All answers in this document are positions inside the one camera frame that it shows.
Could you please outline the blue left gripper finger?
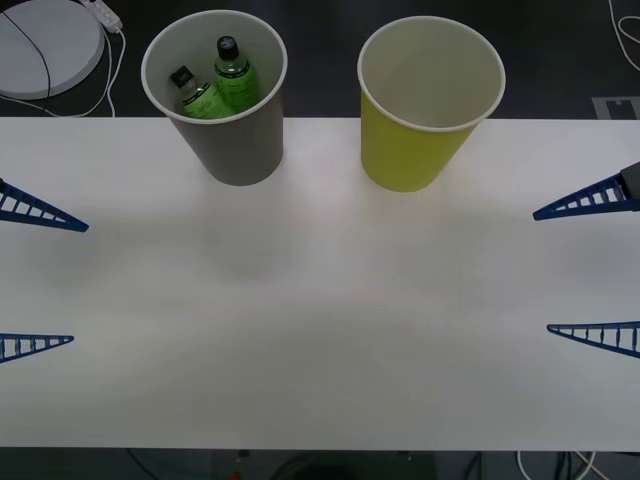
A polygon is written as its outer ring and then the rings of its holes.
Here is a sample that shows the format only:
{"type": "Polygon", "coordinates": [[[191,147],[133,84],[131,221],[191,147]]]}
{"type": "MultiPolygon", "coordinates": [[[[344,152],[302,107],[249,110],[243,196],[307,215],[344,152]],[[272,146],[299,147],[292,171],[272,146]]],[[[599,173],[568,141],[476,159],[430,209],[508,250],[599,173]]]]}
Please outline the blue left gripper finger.
{"type": "Polygon", "coordinates": [[[67,212],[1,180],[1,206],[13,201],[9,210],[1,209],[1,220],[76,232],[86,232],[89,225],[67,212]]]}
{"type": "Polygon", "coordinates": [[[6,363],[51,350],[74,341],[72,335],[0,335],[0,362],[6,363]]]}

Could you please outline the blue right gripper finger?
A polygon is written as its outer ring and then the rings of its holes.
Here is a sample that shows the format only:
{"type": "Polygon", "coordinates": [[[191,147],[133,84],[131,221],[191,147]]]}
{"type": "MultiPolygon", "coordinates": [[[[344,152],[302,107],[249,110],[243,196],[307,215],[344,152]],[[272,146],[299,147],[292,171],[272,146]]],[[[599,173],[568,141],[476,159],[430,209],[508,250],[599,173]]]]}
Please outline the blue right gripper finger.
{"type": "Polygon", "coordinates": [[[563,217],[639,211],[639,163],[533,213],[536,221],[563,217]]]}
{"type": "Polygon", "coordinates": [[[547,331],[590,347],[639,357],[639,322],[549,324],[547,331]]]}

